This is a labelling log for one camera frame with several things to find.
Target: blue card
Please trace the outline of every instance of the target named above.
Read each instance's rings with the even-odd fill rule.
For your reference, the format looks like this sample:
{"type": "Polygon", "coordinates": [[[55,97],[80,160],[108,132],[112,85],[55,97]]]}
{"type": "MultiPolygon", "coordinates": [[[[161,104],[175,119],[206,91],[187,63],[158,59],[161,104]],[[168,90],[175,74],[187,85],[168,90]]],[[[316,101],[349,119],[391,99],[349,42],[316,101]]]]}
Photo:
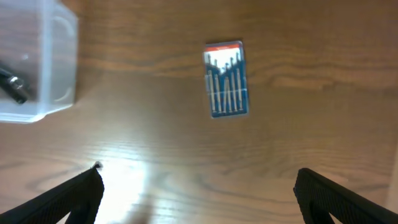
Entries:
{"type": "Polygon", "coordinates": [[[206,45],[203,54],[212,118],[249,112],[242,42],[206,45]]]}

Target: wooden table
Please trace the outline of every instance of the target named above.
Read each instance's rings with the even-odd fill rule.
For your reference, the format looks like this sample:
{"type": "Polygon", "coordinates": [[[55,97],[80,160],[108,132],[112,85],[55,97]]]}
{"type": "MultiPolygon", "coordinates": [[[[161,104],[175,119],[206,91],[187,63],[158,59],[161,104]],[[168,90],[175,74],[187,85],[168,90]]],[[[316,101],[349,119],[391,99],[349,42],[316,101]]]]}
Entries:
{"type": "Polygon", "coordinates": [[[292,191],[302,167],[388,205],[397,1],[65,4],[80,18],[76,105],[0,124],[0,212],[95,161],[97,223],[303,223],[292,191]],[[204,44],[235,39],[250,114],[211,119],[204,44]]]}

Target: wood grain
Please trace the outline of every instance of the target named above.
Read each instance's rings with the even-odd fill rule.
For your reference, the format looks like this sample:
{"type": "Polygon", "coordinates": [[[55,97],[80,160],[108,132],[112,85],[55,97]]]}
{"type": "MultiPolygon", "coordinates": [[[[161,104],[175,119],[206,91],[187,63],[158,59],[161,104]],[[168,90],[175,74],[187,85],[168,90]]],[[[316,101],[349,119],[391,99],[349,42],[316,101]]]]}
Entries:
{"type": "Polygon", "coordinates": [[[66,0],[76,105],[0,124],[0,212],[101,161],[97,223],[303,223],[309,167],[386,205],[397,1],[66,0]],[[250,115],[211,119],[201,53],[241,39],[250,115]]]}

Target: clear plastic container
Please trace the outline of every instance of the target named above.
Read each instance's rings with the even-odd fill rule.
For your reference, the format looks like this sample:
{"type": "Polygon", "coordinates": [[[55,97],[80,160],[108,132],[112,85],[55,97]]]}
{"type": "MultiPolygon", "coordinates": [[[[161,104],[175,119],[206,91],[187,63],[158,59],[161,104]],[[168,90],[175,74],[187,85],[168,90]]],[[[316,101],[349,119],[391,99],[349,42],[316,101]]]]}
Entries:
{"type": "Polygon", "coordinates": [[[31,123],[75,99],[78,23],[56,0],[0,0],[0,64],[29,83],[18,105],[0,89],[0,122],[31,123]]]}

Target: black tool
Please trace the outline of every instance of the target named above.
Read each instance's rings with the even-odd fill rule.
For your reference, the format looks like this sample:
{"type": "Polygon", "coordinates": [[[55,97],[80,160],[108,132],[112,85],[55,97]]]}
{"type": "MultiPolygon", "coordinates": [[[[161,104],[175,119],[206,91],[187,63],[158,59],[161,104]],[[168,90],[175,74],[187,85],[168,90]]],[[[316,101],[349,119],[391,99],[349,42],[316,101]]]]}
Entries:
{"type": "Polygon", "coordinates": [[[88,171],[0,215],[2,224],[92,224],[104,193],[97,163],[88,171]]]}
{"type": "Polygon", "coordinates": [[[20,105],[29,97],[27,82],[4,68],[0,68],[0,88],[20,105]]]}
{"type": "Polygon", "coordinates": [[[304,168],[298,171],[294,194],[306,224],[398,223],[398,215],[304,168]]]}

